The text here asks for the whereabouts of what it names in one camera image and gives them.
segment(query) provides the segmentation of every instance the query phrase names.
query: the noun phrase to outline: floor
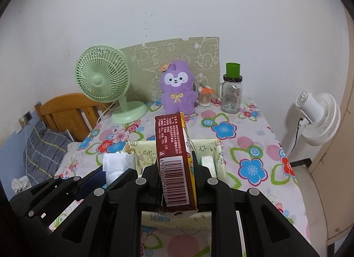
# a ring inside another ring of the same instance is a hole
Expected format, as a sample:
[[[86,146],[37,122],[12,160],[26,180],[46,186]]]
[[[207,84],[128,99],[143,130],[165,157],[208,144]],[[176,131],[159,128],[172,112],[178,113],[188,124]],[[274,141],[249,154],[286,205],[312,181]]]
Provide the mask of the floor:
[[[320,196],[305,166],[293,168],[309,221],[311,244],[320,257],[327,257],[327,226]]]

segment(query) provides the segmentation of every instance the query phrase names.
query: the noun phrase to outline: floral tablecloth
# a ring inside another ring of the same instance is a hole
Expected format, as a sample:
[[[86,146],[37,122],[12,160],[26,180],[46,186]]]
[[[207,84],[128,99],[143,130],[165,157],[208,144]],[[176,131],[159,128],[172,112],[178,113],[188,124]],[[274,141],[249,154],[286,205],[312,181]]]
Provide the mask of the floral tablecloth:
[[[147,105],[146,115],[130,124],[114,124],[107,115],[82,142],[71,161],[62,164],[57,173],[63,178],[84,177],[102,164],[104,153],[121,151],[128,140],[155,140],[155,116],[163,115],[163,106],[160,102]],[[223,151],[220,162],[226,165],[230,187],[244,191],[257,187],[309,240],[305,206],[294,172],[252,100],[243,100],[240,113],[226,114],[220,110],[220,102],[213,99],[209,107],[196,107],[195,113],[186,116],[185,121],[190,139],[220,139]],[[76,206],[72,204],[63,212],[51,229],[54,230]],[[208,230],[142,226],[141,255],[208,256],[209,235]]]

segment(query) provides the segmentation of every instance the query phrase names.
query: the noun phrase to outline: purple plush toy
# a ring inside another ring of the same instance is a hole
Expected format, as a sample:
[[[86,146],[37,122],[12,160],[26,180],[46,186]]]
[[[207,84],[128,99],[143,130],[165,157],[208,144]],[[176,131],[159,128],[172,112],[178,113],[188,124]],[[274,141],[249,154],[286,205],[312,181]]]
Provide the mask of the purple plush toy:
[[[194,113],[194,102],[198,99],[198,93],[193,91],[193,82],[194,76],[187,62],[178,60],[170,64],[160,79],[163,92],[161,102],[165,114]]]

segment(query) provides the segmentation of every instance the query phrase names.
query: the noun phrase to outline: green cap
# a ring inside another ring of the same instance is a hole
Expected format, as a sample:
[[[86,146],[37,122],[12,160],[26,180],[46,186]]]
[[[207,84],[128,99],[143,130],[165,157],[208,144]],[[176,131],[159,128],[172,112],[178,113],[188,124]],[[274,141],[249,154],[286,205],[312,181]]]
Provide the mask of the green cap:
[[[240,77],[240,64],[228,62],[226,63],[226,76],[228,78],[239,78]]]

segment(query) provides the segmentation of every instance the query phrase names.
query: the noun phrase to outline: green fan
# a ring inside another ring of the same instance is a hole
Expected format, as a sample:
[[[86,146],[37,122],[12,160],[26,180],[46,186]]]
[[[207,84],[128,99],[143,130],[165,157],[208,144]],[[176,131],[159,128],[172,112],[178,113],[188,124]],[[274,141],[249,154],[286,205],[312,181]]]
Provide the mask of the green fan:
[[[88,98],[101,103],[119,100],[120,106],[112,112],[112,122],[116,124],[133,122],[148,110],[140,101],[127,102],[130,72],[120,50],[108,46],[87,49],[76,63],[75,78]]]

